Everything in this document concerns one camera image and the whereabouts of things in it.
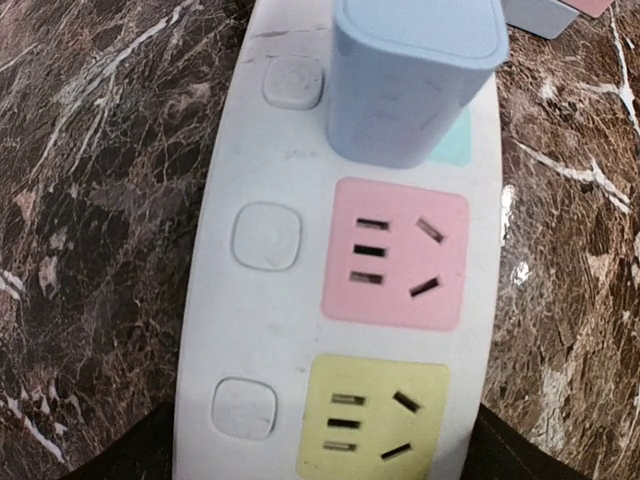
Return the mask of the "large pink cube socket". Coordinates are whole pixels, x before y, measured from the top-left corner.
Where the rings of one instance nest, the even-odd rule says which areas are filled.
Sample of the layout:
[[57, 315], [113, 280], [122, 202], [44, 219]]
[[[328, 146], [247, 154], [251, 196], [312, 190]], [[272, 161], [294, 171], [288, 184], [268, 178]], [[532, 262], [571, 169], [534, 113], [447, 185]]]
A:
[[592, 18], [598, 18], [613, 3], [613, 0], [563, 0], [563, 3]]

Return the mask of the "white multicolour power strip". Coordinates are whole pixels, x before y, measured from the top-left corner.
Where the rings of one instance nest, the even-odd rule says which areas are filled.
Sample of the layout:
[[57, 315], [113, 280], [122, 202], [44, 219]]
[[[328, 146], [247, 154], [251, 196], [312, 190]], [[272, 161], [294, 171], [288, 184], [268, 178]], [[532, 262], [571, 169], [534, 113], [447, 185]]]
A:
[[327, 136], [336, 1], [254, 5], [203, 197], [177, 479], [459, 479], [496, 310], [495, 72], [424, 162]]

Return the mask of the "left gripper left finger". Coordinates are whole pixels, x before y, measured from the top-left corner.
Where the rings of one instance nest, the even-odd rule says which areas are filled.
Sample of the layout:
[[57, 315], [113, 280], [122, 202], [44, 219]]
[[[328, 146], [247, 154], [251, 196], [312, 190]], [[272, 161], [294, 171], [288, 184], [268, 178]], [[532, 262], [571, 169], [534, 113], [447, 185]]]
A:
[[174, 403], [162, 403], [96, 458], [63, 476], [62, 479], [171, 479], [174, 410]]

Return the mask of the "small blue plug adapter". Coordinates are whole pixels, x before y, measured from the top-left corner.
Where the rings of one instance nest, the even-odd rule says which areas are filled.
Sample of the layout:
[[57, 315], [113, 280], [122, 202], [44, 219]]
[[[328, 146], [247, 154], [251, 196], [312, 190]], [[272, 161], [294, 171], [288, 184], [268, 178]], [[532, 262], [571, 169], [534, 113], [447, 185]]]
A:
[[498, 1], [336, 1], [327, 136], [360, 163], [425, 161], [508, 55]]

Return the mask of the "grey-blue power strip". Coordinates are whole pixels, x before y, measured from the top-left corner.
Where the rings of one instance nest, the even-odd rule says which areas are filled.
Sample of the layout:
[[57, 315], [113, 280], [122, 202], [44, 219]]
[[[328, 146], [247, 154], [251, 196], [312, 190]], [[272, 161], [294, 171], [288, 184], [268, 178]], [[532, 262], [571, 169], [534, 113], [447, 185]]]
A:
[[502, 0], [506, 23], [544, 39], [555, 39], [579, 16], [579, 11], [556, 0]]

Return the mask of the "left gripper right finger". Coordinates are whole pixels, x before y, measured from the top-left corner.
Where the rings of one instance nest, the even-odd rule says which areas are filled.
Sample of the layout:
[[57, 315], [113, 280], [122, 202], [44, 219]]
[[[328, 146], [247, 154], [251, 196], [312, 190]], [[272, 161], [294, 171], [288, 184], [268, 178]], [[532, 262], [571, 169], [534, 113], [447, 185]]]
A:
[[588, 480], [546, 454], [484, 404], [464, 464], [464, 480]]

